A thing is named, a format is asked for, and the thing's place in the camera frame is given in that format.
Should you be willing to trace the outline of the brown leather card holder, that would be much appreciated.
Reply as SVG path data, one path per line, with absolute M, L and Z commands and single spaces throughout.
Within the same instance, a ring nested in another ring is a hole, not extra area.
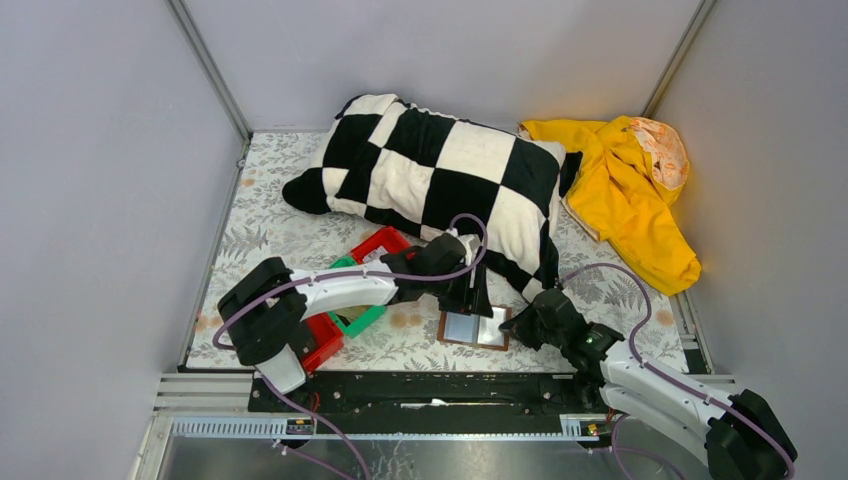
M 499 327 L 511 318 L 512 309 L 506 306 L 494 306 L 493 317 L 443 311 L 437 339 L 471 348 L 507 351 L 509 337 Z

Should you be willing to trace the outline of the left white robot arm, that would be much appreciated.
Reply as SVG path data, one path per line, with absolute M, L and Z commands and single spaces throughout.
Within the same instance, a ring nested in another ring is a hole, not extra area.
M 486 246 L 486 235 L 450 229 L 423 247 L 352 267 L 292 270 L 270 257 L 219 300 L 223 325 L 213 343 L 220 347 L 227 336 L 241 365 L 254 367 L 272 391 L 289 393 L 307 377 L 292 337 L 302 321 L 318 314 L 431 295 L 451 309 L 488 315 L 488 302 L 473 300 L 485 283 L 479 268 Z

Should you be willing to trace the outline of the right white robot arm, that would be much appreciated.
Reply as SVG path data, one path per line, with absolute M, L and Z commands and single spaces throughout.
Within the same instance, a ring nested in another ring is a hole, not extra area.
M 558 349 L 604 403 L 675 441 L 714 479 L 790 479 L 797 449 L 760 394 L 730 393 L 641 356 L 618 331 L 549 289 L 500 331 L 535 350 Z

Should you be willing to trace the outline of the red bin with card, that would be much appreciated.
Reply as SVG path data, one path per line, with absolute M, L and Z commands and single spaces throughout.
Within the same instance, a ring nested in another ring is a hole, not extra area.
M 371 234 L 350 251 L 351 258 L 357 264 L 379 259 L 385 254 L 394 254 L 406 250 L 410 243 L 394 227 L 386 226 Z

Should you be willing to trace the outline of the floral table mat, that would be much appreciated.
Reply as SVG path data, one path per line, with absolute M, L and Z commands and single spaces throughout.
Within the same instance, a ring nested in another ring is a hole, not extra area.
M 297 269 L 324 269 L 376 231 L 347 214 L 314 216 L 288 205 L 283 185 L 308 165 L 322 141 L 319 133 L 261 133 L 248 151 L 185 365 L 192 370 L 236 370 L 236 355 L 216 347 L 222 320 L 217 305 L 258 263 L 280 257 Z M 556 220 L 553 240 L 560 255 L 565 292 L 586 319 L 634 335 L 640 353 L 687 371 L 683 343 L 670 299 L 623 273 L 623 261 L 594 241 L 567 213 Z M 566 372 L 568 362 L 552 347 L 511 343 L 493 351 L 440 342 L 436 300 L 392 306 L 325 363 L 328 370 Z

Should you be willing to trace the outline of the green plastic bin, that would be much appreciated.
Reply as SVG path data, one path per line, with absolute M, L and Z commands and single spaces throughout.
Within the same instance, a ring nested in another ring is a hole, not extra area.
M 331 311 L 328 315 L 344 335 L 355 338 L 382 317 L 386 311 L 386 306 L 358 305 Z

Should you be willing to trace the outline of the black white checkered pillow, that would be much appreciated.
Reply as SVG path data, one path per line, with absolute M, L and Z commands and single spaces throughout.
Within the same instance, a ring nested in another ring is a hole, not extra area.
M 484 264 L 524 298 L 553 287 L 552 239 L 565 148 L 364 94 L 335 116 L 309 166 L 282 196 L 313 215 L 340 212 L 430 241 L 485 233 Z

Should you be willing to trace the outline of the red bin with black wallet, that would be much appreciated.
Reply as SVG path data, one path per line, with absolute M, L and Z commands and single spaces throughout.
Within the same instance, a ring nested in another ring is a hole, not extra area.
M 292 342 L 301 366 L 312 374 L 344 346 L 344 334 L 328 313 L 305 319 Z

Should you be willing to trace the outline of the yellow cloth garment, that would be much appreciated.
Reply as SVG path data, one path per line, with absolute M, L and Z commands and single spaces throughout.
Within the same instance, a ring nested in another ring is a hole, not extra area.
M 671 213 L 690 161 L 671 126 L 644 117 L 611 121 L 528 120 L 520 134 L 565 147 L 561 202 L 599 242 L 608 242 L 647 284 L 672 296 L 702 266 Z

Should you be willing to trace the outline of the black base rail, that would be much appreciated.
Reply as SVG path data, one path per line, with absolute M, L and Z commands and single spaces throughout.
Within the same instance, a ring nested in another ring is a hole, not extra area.
M 259 378 L 251 413 L 322 416 L 320 433 L 410 435 L 561 434 L 567 420 L 581 436 L 604 434 L 618 412 L 581 376 L 550 373 L 319 371 L 283 397 Z

